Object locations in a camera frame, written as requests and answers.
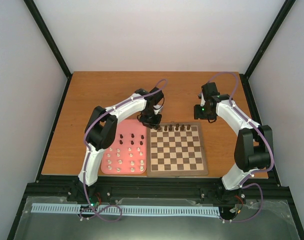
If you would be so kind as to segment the dark chess knight piece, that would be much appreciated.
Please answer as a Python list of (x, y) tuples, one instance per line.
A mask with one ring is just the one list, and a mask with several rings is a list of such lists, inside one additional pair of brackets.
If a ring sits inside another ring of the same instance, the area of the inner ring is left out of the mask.
[(179, 127), (180, 127), (180, 125), (177, 123), (177, 124), (175, 125), (175, 130), (178, 131), (178, 130), (179, 130)]

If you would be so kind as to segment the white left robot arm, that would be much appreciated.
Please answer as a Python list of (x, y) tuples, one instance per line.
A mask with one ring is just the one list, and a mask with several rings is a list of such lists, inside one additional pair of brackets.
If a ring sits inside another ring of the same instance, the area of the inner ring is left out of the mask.
[(127, 99), (110, 107), (94, 108), (85, 128), (83, 143), (86, 147), (81, 171), (78, 175), (83, 184), (78, 195), (84, 201), (95, 198), (96, 188), (92, 186), (98, 179), (98, 170), (106, 149), (116, 138), (117, 126), (126, 118), (139, 113), (138, 121), (150, 129), (157, 129), (161, 123), (162, 107), (157, 107), (164, 98), (162, 89), (154, 87), (151, 91), (136, 90)]

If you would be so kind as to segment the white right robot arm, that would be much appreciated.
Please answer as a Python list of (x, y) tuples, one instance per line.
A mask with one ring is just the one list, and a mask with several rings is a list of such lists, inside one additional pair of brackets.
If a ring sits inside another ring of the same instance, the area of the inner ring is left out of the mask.
[(255, 173), (274, 167), (273, 132), (247, 116), (228, 94), (220, 94), (214, 82), (201, 86), (200, 104), (194, 106), (194, 119), (209, 123), (222, 118), (235, 132), (234, 165), (221, 181), (227, 191), (243, 187)]

